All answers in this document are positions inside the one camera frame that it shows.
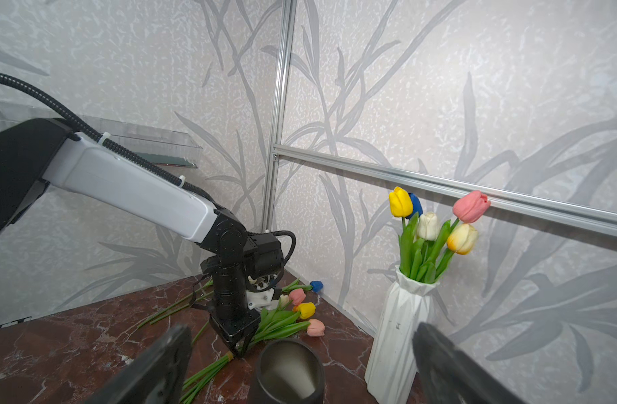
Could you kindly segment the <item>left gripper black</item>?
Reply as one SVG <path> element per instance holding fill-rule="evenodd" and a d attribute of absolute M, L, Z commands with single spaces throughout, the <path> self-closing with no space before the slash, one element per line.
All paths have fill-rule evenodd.
<path fill-rule="evenodd" d="M 259 326 L 261 315 L 255 309 L 239 309 L 236 313 L 227 308 L 227 316 L 220 317 L 222 307 L 211 307 L 210 324 L 222 338 L 229 351 L 237 358 L 242 358 L 248 351 Z"/>

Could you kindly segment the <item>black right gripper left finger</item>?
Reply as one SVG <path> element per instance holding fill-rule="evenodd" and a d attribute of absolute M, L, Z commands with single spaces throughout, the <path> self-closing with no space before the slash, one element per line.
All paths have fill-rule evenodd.
<path fill-rule="evenodd" d="M 87 403 L 177 403 L 192 355 L 190 328 L 170 328 Z"/>

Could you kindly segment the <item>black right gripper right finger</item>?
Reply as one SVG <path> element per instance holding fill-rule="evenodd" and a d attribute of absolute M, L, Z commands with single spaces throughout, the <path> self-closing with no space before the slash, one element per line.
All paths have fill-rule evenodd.
<path fill-rule="evenodd" d="M 426 402 L 522 402 L 434 325 L 419 324 L 412 345 Z"/>

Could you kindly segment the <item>tulip bouquet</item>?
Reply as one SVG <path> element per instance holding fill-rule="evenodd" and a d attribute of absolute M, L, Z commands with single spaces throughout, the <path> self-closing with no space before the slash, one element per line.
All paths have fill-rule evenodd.
<path fill-rule="evenodd" d="M 305 301 L 306 292 L 313 289 L 312 285 L 300 285 L 298 282 L 284 287 L 276 306 L 270 310 L 262 310 L 262 321 L 249 347 L 259 342 L 290 338 L 300 332 L 305 332 L 313 338 L 323 337 L 325 325 L 314 317 L 316 306 Z M 183 383 L 179 402 L 192 403 L 205 386 L 234 358 L 234 354 L 226 353 L 188 378 Z"/>

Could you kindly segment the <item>white ribbed ceramic vase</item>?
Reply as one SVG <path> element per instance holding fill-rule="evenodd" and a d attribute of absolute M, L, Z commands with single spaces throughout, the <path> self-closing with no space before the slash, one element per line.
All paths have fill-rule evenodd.
<path fill-rule="evenodd" d="M 367 390 L 379 403 L 405 403 L 417 375 L 413 337 L 433 317 L 435 284 L 409 279 L 399 269 L 389 288 L 367 364 Z"/>

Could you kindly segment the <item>black cylindrical vase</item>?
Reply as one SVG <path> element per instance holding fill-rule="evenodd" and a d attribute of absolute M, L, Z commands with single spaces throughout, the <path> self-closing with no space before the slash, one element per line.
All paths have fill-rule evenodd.
<path fill-rule="evenodd" d="M 322 404 L 325 390 L 325 370 L 318 355 L 306 343 L 281 339 L 261 352 L 247 402 Z"/>

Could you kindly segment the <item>pink tulip flower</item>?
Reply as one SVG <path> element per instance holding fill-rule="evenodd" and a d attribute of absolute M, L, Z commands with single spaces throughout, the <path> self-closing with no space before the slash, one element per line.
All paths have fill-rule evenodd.
<path fill-rule="evenodd" d="M 436 282 L 436 268 L 446 251 L 446 241 L 449 235 L 462 224 L 470 224 L 473 226 L 473 223 L 477 222 L 490 206 L 491 202 L 488 196 L 478 190 L 474 190 L 468 195 L 465 195 L 453 205 L 452 213 L 455 219 L 447 221 L 442 225 L 439 236 L 426 261 L 426 264 L 431 264 L 434 270 L 434 277 L 431 279 L 433 283 Z"/>

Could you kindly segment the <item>dark blue tulip flower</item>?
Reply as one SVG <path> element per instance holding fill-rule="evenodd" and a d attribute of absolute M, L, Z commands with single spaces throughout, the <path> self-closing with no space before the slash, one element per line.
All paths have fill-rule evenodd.
<path fill-rule="evenodd" d="M 421 217 L 424 210 L 419 198 L 413 193 L 409 193 L 409 198 L 412 204 L 412 212 L 407 216 L 407 219 L 411 220 L 415 215 L 417 215 L 417 217 Z"/>

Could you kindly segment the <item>bright yellow tulip flower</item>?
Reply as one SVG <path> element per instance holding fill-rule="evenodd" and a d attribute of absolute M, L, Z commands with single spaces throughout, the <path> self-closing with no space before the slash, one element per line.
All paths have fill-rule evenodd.
<path fill-rule="evenodd" d="M 409 277 L 414 260 L 415 232 L 419 217 L 415 215 L 411 220 L 407 216 L 412 212 L 409 192 L 396 187 L 388 197 L 391 213 L 402 220 L 402 234 L 399 236 L 400 272 Z"/>

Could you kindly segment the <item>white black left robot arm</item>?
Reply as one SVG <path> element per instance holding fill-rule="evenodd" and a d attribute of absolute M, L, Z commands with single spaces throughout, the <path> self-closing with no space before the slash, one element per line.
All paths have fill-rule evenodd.
<path fill-rule="evenodd" d="M 51 186 L 125 210 L 210 252 L 202 269 L 214 285 L 207 305 L 212 327 L 232 353 L 246 352 L 261 322 L 247 293 L 255 279 L 284 269 L 273 234 L 248 232 L 230 210 L 181 178 L 159 177 L 61 120 L 32 119 L 0 132 L 0 234 Z"/>

